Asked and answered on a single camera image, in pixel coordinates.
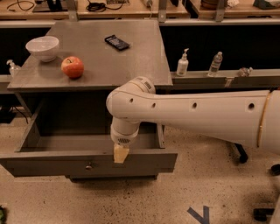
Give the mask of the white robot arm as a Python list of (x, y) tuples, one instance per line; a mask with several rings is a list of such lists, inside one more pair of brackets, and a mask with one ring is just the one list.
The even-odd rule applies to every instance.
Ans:
[(115, 144), (135, 142), (140, 123), (156, 123), (280, 153), (280, 92), (157, 94), (146, 77), (113, 90), (106, 100)]

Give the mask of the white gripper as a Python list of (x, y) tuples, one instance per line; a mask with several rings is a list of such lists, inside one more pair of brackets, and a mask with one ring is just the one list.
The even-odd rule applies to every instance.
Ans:
[(129, 155), (129, 145), (137, 139), (139, 122), (130, 122), (114, 117), (110, 126), (110, 136), (114, 144), (114, 162), (123, 164)]

